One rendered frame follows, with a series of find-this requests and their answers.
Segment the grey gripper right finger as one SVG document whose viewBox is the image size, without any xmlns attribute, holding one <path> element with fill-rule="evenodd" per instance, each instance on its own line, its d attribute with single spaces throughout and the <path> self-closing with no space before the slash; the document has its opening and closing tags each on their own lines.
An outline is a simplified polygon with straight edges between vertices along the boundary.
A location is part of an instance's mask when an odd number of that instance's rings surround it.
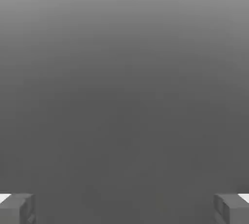
<svg viewBox="0 0 249 224">
<path fill-rule="evenodd" d="M 213 207 L 213 224 L 249 224 L 249 193 L 217 193 Z"/>
</svg>

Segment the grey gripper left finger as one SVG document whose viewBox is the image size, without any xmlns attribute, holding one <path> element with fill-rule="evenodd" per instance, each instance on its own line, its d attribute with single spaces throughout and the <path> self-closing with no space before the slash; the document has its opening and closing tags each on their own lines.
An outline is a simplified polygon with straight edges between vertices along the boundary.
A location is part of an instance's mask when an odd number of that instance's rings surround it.
<svg viewBox="0 0 249 224">
<path fill-rule="evenodd" d="M 0 193 L 0 224 L 36 224 L 36 196 Z"/>
</svg>

